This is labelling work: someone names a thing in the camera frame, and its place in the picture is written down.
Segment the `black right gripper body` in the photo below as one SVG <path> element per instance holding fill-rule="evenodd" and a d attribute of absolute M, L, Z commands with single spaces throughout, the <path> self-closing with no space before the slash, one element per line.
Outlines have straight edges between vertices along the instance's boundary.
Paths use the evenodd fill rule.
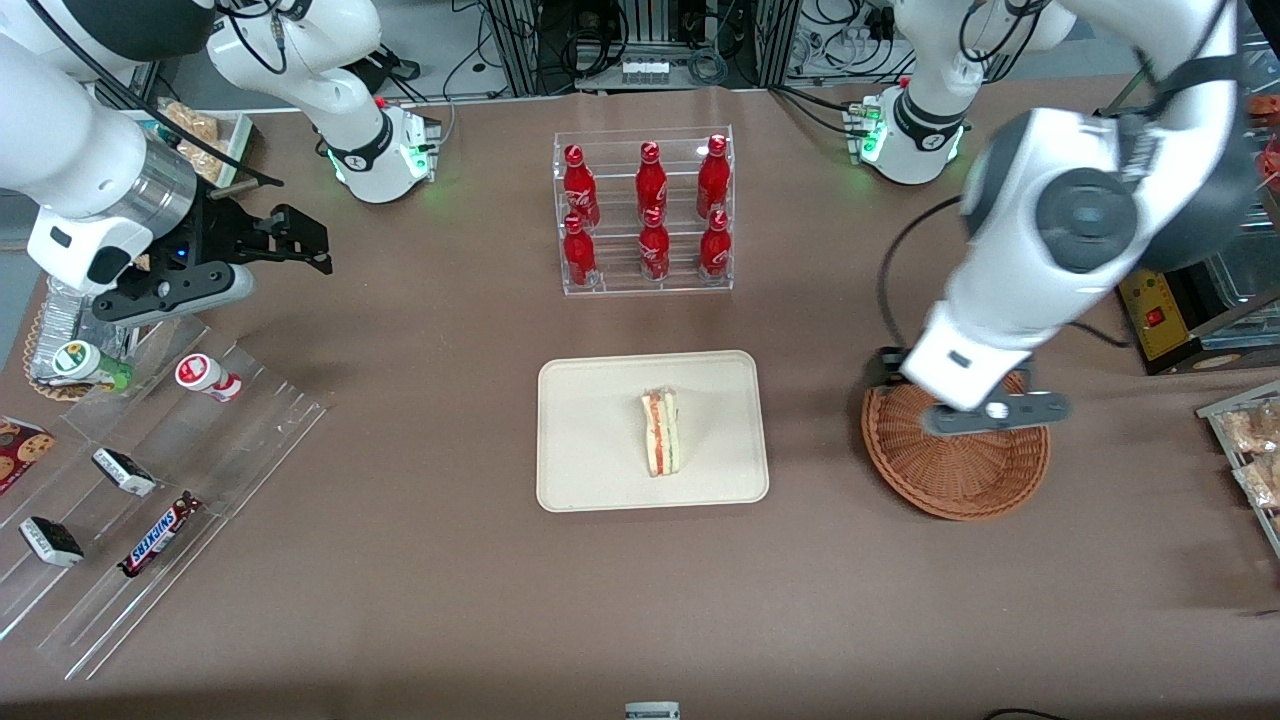
<path fill-rule="evenodd" d="M 266 217 L 246 211 L 232 199 L 201 193 L 175 229 L 175 268 L 205 263 L 244 265 L 273 260 Z"/>

